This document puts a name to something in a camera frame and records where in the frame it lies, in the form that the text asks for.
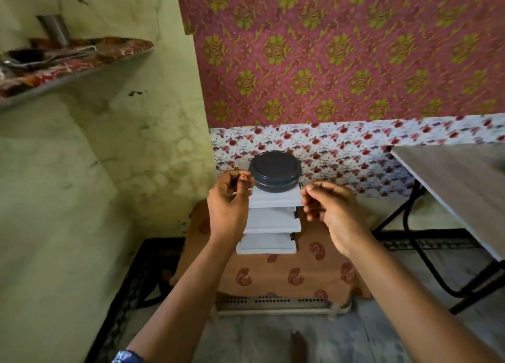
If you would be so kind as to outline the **shelf with patterned cover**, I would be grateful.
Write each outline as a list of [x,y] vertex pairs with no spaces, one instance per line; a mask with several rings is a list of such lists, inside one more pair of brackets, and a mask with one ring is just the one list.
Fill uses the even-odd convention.
[[151,41],[115,36],[73,39],[69,47],[62,47],[54,40],[43,38],[31,38],[29,44],[29,47],[24,48],[96,46],[97,52],[80,58],[64,59],[36,70],[18,70],[0,65],[0,111],[50,92],[81,75],[102,70],[109,65],[154,49]]

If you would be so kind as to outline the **white plastic stool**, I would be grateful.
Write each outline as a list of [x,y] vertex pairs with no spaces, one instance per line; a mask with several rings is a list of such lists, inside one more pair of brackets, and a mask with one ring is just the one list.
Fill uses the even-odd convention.
[[337,304],[321,297],[297,299],[273,294],[247,297],[219,293],[211,309],[210,319],[255,315],[325,315],[328,319],[333,320],[339,315],[349,313],[352,307],[352,299],[344,304]]

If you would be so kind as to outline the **steel tumbler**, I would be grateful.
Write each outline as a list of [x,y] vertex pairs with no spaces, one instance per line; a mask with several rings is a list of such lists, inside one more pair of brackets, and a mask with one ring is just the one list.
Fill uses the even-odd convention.
[[61,14],[36,15],[35,17],[51,40],[56,41],[62,47],[71,45],[71,35]]

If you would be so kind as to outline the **person's right forearm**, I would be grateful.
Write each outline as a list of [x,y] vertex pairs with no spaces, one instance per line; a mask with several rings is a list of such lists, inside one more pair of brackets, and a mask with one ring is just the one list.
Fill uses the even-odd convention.
[[344,251],[416,363],[505,363],[416,281],[369,231]]

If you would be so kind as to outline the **wooden table top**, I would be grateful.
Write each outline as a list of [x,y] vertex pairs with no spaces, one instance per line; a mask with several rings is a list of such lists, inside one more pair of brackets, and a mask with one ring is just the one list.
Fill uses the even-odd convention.
[[495,260],[505,260],[505,143],[395,146],[391,154]]

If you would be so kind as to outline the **orange paisley cloth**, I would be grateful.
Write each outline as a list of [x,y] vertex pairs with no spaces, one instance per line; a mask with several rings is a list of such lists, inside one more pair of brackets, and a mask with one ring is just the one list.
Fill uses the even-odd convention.
[[[198,202],[190,215],[190,228],[177,269],[170,279],[172,287],[210,239],[207,201]],[[239,255],[232,253],[218,292],[230,296],[274,294],[287,298],[323,297],[337,304],[350,296],[373,298],[357,268],[341,254],[322,222],[301,219],[301,232],[295,235],[295,254]]]

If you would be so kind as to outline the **pink patterned curtain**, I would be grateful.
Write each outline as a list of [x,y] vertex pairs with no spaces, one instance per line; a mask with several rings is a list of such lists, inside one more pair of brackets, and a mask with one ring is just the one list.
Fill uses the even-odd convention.
[[505,112],[505,0],[179,0],[209,128]]

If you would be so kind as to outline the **white floral cloth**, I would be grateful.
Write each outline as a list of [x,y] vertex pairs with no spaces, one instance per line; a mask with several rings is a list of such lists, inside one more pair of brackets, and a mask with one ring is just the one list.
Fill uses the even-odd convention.
[[505,142],[505,113],[210,129],[216,168],[246,168],[265,151],[290,153],[301,181],[334,181],[368,198],[407,196],[413,176],[393,146]]

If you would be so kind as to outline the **person's foot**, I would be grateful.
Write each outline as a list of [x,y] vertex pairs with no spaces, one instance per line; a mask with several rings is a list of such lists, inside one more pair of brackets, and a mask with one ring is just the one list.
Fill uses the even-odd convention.
[[307,342],[299,331],[291,332],[291,363],[307,363]]

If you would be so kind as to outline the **person's left forearm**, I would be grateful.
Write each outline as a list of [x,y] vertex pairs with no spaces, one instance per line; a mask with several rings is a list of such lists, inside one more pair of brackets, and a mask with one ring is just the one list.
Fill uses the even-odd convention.
[[209,239],[126,350],[146,363],[191,363],[233,252]]

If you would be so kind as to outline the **person's right hand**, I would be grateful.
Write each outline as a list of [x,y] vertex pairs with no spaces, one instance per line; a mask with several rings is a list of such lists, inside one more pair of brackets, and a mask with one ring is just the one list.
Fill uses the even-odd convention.
[[365,214],[355,194],[347,187],[329,181],[316,181],[305,186],[300,193],[327,192],[324,202],[326,212],[305,212],[308,221],[319,220],[327,227],[337,250],[351,261],[357,261],[362,246],[372,242]]

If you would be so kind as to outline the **dark grey round tin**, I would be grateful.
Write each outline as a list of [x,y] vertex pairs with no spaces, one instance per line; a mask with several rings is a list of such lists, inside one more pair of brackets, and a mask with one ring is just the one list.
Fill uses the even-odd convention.
[[298,186],[302,167],[300,160],[282,151],[266,151],[252,158],[248,171],[255,187],[267,193],[284,193]]

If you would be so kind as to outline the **person's left hand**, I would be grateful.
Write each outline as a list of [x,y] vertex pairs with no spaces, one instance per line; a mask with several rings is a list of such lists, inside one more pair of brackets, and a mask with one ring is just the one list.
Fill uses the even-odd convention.
[[230,251],[235,250],[242,239],[249,215],[249,198],[237,198],[237,179],[240,175],[251,176],[251,192],[255,184],[251,173],[233,169],[219,176],[206,200],[210,218],[210,240]]

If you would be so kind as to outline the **blue sleeve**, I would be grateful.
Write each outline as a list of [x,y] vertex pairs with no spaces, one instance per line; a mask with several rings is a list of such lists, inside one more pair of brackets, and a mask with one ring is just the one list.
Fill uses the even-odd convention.
[[130,350],[119,351],[110,363],[146,363],[145,360]]

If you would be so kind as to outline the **white box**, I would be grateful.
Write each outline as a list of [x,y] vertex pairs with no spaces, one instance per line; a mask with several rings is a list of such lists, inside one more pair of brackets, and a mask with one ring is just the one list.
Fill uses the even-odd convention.
[[244,234],[300,231],[301,222],[296,207],[251,208]]
[[249,197],[249,209],[254,208],[277,208],[277,207],[301,207],[302,196],[300,191],[304,188],[304,183],[299,182],[294,187],[282,193],[269,193],[254,186]]
[[295,254],[297,246],[290,233],[246,233],[236,246],[239,255]]

